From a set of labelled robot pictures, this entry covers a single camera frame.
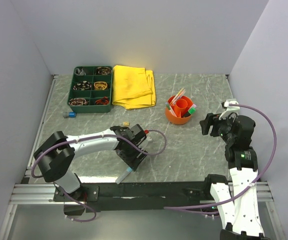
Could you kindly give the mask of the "clear tube blue cap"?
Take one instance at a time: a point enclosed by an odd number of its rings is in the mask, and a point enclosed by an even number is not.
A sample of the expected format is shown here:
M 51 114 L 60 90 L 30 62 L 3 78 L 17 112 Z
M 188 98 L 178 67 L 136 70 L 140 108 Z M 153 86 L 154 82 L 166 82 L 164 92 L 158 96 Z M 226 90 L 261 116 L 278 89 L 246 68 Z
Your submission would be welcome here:
M 116 184 L 120 184 L 133 170 L 128 167 L 115 181 Z

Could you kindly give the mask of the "black green highlighter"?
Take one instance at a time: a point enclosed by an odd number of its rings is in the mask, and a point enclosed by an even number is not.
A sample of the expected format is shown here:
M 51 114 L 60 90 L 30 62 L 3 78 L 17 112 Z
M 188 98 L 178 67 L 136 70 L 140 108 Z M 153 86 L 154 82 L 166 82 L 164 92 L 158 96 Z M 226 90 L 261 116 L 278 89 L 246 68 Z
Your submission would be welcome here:
M 196 112 L 196 108 L 191 107 L 184 115 L 183 118 L 187 118 Z

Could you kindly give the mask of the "orange round divided container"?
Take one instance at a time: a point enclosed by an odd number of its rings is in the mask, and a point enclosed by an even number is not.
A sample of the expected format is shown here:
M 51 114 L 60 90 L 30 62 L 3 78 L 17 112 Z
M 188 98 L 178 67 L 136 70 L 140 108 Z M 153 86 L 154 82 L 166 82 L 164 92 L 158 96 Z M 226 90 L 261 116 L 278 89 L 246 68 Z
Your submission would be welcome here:
M 167 120 L 175 125 L 184 125 L 189 122 L 190 116 L 184 116 L 188 110 L 194 105 L 193 101 L 188 98 L 187 96 L 182 96 L 175 104 L 171 104 L 170 107 L 172 108 L 175 115 L 165 107 L 165 116 Z

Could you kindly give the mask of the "orange pen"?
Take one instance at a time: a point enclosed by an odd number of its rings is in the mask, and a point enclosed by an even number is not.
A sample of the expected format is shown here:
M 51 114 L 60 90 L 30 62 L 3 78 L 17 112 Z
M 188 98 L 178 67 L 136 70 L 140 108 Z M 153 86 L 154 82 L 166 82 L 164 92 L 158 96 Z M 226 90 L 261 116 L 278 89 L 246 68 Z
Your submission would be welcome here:
M 174 96 L 174 98 L 172 99 L 172 101 L 170 102 L 170 105 L 173 105 L 176 100 L 178 99 L 178 97 L 180 96 L 180 94 L 184 91 L 184 88 L 181 88 L 180 91 Z

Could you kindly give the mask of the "yellow pencil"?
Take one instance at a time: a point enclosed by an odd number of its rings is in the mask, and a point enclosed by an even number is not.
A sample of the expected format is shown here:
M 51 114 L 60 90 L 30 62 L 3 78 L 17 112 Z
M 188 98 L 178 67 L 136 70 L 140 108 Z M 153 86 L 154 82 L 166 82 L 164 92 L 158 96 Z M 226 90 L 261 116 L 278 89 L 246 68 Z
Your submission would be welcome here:
M 181 88 L 181 90 L 177 93 L 177 95 L 174 97 L 174 100 L 177 99 L 180 94 L 185 90 L 185 88 Z

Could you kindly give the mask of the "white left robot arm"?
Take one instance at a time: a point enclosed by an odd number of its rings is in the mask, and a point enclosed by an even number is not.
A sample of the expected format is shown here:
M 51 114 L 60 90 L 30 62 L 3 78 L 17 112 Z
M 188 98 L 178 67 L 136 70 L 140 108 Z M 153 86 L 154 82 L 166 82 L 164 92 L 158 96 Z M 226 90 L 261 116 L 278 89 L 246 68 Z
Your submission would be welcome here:
M 86 193 L 77 174 L 69 170 L 74 159 L 101 151 L 115 151 L 128 168 L 135 171 L 146 158 L 143 152 L 152 139 L 139 124 L 131 128 L 112 126 L 105 131 L 82 136 L 68 136 L 62 131 L 57 131 L 35 151 L 34 158 L 38 159 L 52 146 L 64 142 L 67 143 L 46 153 L 37 166 L 45 182 L 56 183 L 64 189 L 67 197 L 72 201 L 78 201 Z

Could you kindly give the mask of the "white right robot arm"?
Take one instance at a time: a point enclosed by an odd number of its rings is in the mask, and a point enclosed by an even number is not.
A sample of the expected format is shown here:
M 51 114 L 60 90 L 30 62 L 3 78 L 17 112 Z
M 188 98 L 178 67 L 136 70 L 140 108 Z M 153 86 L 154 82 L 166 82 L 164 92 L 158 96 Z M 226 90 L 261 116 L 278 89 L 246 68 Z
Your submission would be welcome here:
M 203 135 L 221 137 L 225 142 L 225 159 L 232 179 L 233 190 L 226 178 L 211 175 L 203 187 L 204 196 L 218 204 L 223 227 L 220 239 L 265 240 L 253 182 L 258 176 L 257 155 L 250 145 L 255 121 L 236 113 L 224 118 L 208 113 L 200 125 Z

